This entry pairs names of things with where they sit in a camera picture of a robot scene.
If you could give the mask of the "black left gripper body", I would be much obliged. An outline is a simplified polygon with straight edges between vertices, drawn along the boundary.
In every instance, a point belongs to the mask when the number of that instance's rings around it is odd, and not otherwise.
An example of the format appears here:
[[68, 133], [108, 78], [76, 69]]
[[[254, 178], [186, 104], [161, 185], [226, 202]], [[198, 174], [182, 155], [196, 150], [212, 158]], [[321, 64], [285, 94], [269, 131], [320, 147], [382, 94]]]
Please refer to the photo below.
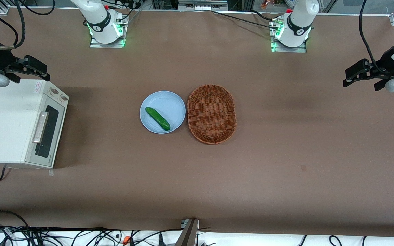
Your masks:
[[370, 70], [369, 79], [391, 79], [394, 78], [394, 60], [392, 55], [394, 54], [394, 46], [385, 51], [379, 60], [373, 58], [373, 54], [369, 52], [369, 56], [372, 60], [372, 68]]

